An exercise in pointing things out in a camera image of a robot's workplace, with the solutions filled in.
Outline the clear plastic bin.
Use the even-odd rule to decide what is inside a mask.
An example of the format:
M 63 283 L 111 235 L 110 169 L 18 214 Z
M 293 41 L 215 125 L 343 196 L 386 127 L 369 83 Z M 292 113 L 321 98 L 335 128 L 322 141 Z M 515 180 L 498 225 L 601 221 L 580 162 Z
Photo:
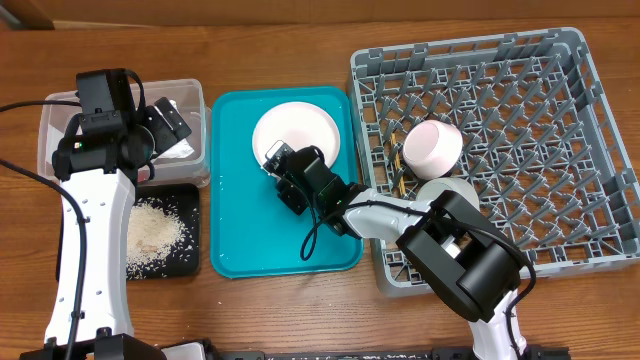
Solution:
M 145 82 L 145 100 L 149 105 L 162 97 L 175 102 L 178 111 L 192 130 L 187 138 L 194 152 L 186 158 L 160 157 L 153 161 L 155 178 L 142 183 L 144 186 L 191 183 L 205 187 L 210 181 L 210 121 L 211 109 L 204 101 L 203 89 L 196 79 L 177 79 Z M 78 107 L 46 105 L 41 114 L 37 173 L 55 180 L 51 156 L 64 135 L 73 115 L 80 112 Z

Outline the grey dishwasher rack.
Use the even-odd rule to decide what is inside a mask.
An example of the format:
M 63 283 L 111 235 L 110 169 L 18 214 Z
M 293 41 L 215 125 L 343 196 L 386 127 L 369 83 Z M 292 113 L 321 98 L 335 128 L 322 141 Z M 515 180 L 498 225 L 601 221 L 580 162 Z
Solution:
M 639 260 L 639 180 L 591 52 L 574 28 L 369 48 L 350 60 L 363 180 L 416 198 L 401 157 L 425 120 L 455 125 L 452 176 L 542 277 L 610 271 Z M 390 157 L 396 134 L 406 196 Z

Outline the cream cup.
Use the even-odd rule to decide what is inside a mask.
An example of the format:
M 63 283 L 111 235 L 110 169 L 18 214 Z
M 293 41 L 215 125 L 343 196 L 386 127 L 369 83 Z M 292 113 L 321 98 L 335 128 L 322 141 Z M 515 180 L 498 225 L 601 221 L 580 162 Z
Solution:
M 454 242 L 443 245 L 443 249 L 452 257 L 456 258 L 461 253 L 461 248 Z

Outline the teal serving tray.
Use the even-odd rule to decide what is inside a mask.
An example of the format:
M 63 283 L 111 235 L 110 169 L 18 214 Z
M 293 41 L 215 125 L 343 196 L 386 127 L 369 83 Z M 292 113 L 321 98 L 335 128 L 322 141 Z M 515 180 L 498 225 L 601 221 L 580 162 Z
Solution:
M 340 152 L 331 169 L 345 182 L 358 179 L 351 105 L 333 86 L 229 92 L 212 109 L 210 260 L 227 278 L 281 276 L 347 270 L 362 257 L 364 244 L 318 230 L 312 255 L 300 250 L 312 227 L 309 213 L 294 214 L 277 196 L 275 180 L 261 169 L 252 149 L 254 128 L 272 107 L 308 102 L 325 110 L 340 133 Z

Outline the white rice pile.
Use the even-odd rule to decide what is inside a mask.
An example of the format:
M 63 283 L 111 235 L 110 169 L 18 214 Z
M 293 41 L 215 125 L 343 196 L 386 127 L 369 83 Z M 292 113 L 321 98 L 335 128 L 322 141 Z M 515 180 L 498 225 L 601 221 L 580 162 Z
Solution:
M 173 196 L 140 198 L 134 204 L 127 235 L 127 279 L 188 275 L 196 264 L 196 208 L 183 216 Z

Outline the bamboo chopstick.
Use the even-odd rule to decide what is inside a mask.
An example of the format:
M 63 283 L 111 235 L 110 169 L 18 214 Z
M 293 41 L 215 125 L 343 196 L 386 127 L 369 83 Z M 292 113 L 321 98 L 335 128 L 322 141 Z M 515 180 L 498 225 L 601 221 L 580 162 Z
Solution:
M 401 164 L 401 159 L 400 159 L 400 153 L 396 153 L 395 155 L 395 166 L 396 166 L 396 170 L 397 170 L 397 177 L 398 177 L 398 190 L 399 190 L 399 194 L 402 198 L 404 198 L 406 196 L 406 187 L 405 187 L 405 183 L 404 183 L 404 168 L 402 167 Z
M 398 146 L 398 142 L 396 140 L 396 134 L 395 133 L 391 133 L 390 143 L 391 143 L 390 157 L 391 157 L 394 169 L 396 171 L 398 171 L 401 168 L 401 160 L 400 160 L 399 155 L 398 155 L 399 146 Z

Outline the white round plate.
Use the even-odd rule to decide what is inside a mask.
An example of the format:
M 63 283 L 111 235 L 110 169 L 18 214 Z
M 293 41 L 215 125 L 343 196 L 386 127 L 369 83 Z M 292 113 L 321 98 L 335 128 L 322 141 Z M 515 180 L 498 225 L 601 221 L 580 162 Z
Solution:
M 285 102 L 264 113 L 254 127 L 252 151 L 260 167 L 267 161 L 267 153 L 278 142 L 293 150 L 318 147 L 325 164 L 331 168 L 341 148 L 338 126 L 329 113 L 317 105 L 302 101 Z

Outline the grey bowl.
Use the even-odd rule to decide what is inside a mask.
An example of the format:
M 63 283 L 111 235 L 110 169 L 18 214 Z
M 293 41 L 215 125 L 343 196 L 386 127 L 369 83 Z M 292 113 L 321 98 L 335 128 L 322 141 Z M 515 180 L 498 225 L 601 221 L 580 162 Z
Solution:
M 435 200 L 445 190 L 454 191 L 460 194 L 477 210 L 480 209 L 480 200 L 475 188 L 462 178 L 444 177 L 430 180 L 421 186 L 416 195 L 416 200 Z

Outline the black flat tray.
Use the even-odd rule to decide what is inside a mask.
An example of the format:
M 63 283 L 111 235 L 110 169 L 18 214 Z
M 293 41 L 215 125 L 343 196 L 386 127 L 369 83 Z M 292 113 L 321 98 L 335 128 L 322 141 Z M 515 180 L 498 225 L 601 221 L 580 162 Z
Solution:
M 140 187 L 129 221 L 127 279 L 192 276 L 200 268 L 199 188 L 181 183 Z

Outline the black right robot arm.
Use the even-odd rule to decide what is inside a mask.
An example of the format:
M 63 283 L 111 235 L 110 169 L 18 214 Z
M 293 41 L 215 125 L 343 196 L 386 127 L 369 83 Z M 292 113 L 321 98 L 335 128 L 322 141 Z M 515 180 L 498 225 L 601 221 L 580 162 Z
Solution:
M 279 177 L 281 200 L 294 212 L 310 210 L 313 245 L 326 225 L 339 235 L 394 243 L 440 300 L 468 321 L 478 359 L 522 359 L 527 343 L 516 305 L 527 257 L 462 195 L 445 190 L 429 201 L 384 196 L 329 174 L 297 181 Z

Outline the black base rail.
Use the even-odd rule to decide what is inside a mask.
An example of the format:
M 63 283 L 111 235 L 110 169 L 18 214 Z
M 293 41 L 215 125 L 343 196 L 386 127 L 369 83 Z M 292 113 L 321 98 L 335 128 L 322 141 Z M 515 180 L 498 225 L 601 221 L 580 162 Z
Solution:
M 218 352 L 212 359 L 220 360 L 476 360 L 471 347 L 442 347 L 423 351 L 404 352 L 325 352 L 272 353 L 261 351 Z M 570 360 L 568 348 L 549 348 L 531 345 L 525 350 L 527 360 Z

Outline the pink bowl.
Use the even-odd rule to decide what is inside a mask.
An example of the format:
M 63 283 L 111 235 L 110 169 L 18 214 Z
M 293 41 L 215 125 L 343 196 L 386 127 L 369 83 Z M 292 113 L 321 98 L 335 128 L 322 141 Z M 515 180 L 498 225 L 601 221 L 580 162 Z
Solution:
M 455 126 L 426 120 L 406 136 L 402 157 L 417 177 L 431 180 L 442 177 L 454 167 L 462 147 L 463 137 Z

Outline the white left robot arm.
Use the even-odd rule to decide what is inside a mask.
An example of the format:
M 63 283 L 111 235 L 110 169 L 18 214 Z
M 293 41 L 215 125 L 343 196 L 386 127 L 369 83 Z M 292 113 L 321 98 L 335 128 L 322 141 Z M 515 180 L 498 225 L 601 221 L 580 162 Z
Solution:
M 194 341 L 164 348 L 134 337 L 126 294 L 126 242 L 138 163 L 121 154 L 150 155 L 149 131 L 139 127 L 143 105 L 101 105 L 69 123 L 56 151 L 64 209 L 57 303 L 42 349 L 25 359 L 210 359 L 215 350 Z

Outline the white napkin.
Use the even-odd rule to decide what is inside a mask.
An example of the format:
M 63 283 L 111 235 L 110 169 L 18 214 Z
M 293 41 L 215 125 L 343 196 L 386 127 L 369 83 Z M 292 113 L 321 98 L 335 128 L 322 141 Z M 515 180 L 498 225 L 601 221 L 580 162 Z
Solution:
M 178 142 L 165 153 L 158 153 L 159 156 L 165 158 L 186 158 L 190 156 L 194 152 L 194 150 L 188 143 L 187 138 Z

